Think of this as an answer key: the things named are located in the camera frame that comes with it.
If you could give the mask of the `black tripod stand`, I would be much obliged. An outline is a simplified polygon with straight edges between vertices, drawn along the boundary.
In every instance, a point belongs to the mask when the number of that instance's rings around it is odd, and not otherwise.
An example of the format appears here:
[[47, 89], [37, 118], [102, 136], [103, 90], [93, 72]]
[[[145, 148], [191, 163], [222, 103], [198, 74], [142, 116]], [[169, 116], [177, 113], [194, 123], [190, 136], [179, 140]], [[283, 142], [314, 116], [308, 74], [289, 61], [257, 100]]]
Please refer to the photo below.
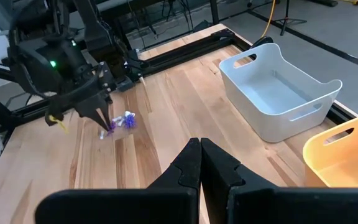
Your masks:
[[303, 24], [303, 23], [307, 23], [307, 20], [303, 20], [303, 19], [295, 19], [295, 18], [290, 18], [289, 17], [289, 8], [290, 8], [290, 0], [286, 0], [287, 3], [286, 3], [286, 9], [285, 9], [285, 16], [284, 18], [282, 19], [277, 19], [277, 20], [274, 20], [275, 23], [277, 24], [281, 24], [282, 27], [281, 27], [281, 32], [280, 32], [280, 35], [283, 36], [285, 31], [286, 31], [286, 28], [292, 24], [292, 23], [295, 23], [295, 24]]

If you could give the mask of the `white plastic bin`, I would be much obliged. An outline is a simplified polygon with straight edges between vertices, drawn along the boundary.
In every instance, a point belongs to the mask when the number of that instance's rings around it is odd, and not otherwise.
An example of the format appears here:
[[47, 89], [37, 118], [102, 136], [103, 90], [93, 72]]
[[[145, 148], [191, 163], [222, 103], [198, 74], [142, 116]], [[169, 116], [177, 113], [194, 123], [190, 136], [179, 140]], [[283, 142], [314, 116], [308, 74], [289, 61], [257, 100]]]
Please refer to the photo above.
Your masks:
[[266, 142], [280, 142], [320, 125], [342, 88], [321, 83], [287, 62], [276, 43], [219, 64], [227, 98]]

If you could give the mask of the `black aluminium table frame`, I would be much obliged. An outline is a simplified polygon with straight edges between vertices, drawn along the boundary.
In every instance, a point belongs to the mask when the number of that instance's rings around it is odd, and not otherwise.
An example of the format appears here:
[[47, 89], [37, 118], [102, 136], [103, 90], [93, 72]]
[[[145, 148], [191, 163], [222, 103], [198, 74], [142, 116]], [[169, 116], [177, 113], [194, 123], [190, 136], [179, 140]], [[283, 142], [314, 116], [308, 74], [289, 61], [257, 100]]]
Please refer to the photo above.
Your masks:
[[[127, 59], [130, 62], [130, 65], [133, 63], [134, 68], [139, 71], [136, 73], [137, 76], [139, 73], [140, 77], [147, 77], [229, 45], [233, 45], [241, 51], [249, 50], [251, 47], [250, 43], [242, 40], [232, 30], [225, 28], [213, 32], [207, 37], [203, 37], [202, 39], [145, 60], [131, 58], [130, 56], [135, 56], [136, 52], [134, 50], [128, 50]], [[144, 63], [146, 65], [139, 65], [139, 67], [137, 67], [135, 66], [135, 62], [138, 64]], [[0, 66], [8, 67], [3, 63], [0, 63]], [[136, 78], [134, 74], [134, 72], [130, 72], [129, 75], [127, 75], [133, 84], [140, 81], [140, 78]], [[11, 71], [5, 68], [0, 68], [0, 79], [17, 83], [16, 77], [11, 74]], [[45, 112], [49, 107], [50, 98], [47, 97], [46, 99], [14, 111], [10, 111], [0, 102], [0, 132], [7, 131], [7, 134], [2, 141], [4, 146], [7, 144], [11, 134], [17, 126], [29, 123], [35, 119], [41, 118], [42, 115], [45, 115]], [[334, 123], [341, 124], [358, 117], [358, 114], [339, 101], [335, 101], [329, 109], [327, 117]]]

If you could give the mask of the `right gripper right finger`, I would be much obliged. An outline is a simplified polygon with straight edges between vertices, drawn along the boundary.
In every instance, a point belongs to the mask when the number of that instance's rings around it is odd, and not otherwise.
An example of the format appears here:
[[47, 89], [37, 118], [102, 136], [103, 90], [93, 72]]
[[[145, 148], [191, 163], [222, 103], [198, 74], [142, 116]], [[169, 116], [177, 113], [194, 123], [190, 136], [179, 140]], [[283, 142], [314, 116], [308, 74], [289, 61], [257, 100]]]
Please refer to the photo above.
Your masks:
[[208, 138], [201, 150], [211, 224], [358, 224], [358, 188], [279, 187]]

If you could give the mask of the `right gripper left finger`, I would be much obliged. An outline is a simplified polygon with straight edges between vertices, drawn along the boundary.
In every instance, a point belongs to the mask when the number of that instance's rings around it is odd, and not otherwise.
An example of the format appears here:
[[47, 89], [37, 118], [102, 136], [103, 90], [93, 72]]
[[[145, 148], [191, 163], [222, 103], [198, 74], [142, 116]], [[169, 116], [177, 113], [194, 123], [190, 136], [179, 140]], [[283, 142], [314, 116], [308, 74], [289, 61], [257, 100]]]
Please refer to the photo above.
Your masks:
[[201, 143], [191, 138], [145, 189], [62, 190], [35, 210], [36, 224], [197, 224]]

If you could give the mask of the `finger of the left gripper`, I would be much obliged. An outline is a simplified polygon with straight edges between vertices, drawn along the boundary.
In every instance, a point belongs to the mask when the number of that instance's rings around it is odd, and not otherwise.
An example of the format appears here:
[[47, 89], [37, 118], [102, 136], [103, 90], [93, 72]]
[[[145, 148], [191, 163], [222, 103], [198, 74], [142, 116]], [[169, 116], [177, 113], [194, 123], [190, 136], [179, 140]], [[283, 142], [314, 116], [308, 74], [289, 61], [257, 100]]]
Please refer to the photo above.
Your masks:
[[105, 120], [103, 118], [101, 109], [99, 108], [100, 104], [100, 97], [91, 97], [79, 103], [75, 103], [74, 109], [76, 109], [80, 117], [87, 117], [89, 119], [92, 119], [94, 122], [98, 123], [103, 129], [108, 130], [106, 129]]
[[106, 129], [111, 129], [111, 120], [109, 117], [109, 105], [112, 103], [112, 99], [107, 93], [101, 94], [100, 109], [105, 120]]

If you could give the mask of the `yellow tag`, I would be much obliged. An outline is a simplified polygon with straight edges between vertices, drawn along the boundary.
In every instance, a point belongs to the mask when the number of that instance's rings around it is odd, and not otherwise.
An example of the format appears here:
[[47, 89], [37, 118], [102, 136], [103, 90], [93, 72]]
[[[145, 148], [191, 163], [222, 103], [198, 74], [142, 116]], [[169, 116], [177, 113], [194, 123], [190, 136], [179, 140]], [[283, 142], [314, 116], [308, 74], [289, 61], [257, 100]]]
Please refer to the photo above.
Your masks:
[[65, 134], [69, 133], [68, 128], [64, 125], [63, 121], [60, 121], [59, 119], [57, 119], [56, 117], [54, 117], [52, 115], [48, 116], [48, 120], [51, 121], [52, 124], [59, 125], [59, 127], [61, 127], [64, 130]]

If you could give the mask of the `orange plastic bin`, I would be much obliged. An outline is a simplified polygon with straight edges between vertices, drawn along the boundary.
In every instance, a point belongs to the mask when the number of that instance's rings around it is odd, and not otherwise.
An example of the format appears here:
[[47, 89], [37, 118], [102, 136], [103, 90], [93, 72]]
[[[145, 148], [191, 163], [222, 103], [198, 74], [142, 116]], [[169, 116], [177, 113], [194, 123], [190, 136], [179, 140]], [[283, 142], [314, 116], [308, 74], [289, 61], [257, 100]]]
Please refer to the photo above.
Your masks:
[[358, 187], [358, 117], [307, 140], [303, 160], [308, 187]]

